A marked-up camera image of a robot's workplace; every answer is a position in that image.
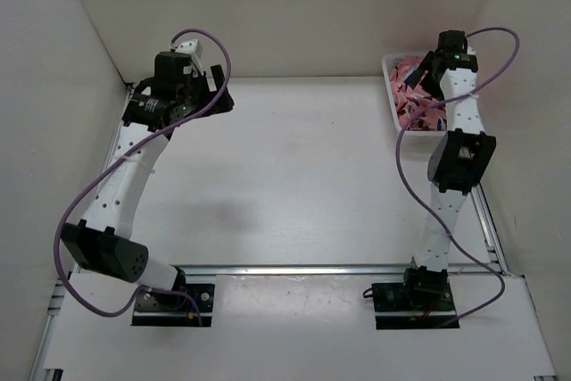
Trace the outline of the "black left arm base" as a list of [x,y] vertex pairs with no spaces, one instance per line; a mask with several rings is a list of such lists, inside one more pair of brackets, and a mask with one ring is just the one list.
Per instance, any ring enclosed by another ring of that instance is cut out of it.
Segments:
[[131,325],[134,327],[210,327],[215,285],[203,281],[186,283],[182,295],[139,292],[135,300]]

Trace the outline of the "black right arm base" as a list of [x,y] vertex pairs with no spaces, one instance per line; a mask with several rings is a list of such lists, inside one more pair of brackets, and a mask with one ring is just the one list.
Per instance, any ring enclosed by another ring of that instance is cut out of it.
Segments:
[[432,295],[413,293],[403,283],[374,283],[362,297],[373,302],[376,330],[459,328],[449,285],[441,295]]

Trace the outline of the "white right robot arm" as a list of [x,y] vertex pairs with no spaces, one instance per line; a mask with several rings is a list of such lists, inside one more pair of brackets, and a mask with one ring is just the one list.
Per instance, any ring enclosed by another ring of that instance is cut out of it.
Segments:
[[419,83],[428,94],[445,101],[447,120],[446,132],[427,166],[431,199],[424,234],[401,286],[401,300],[414,310],[445,294],[450,233],[496,148],[496,138],[485,133],[480,119],[476,99],[478,64],[465,33],[440,33],[436,49],[425,56],[419,68],[406,82]]

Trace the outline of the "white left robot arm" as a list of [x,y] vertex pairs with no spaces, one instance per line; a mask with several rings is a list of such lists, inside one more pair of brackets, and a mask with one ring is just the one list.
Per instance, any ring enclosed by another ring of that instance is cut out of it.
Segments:
[[221,66],[203,70],[194,40],[158,53],[153,76],[138,84],[121,118],[112,155],[118,168],[97,186],[79,222],[62,230],[65,247],[82,269],[157,288],[156,299],[168,310],[184,305],[187,289],[178,269],[132,240],[133,222],[153,166],[172,137],[170,125],[202,108],[209,114],[232,110],[223,82]]

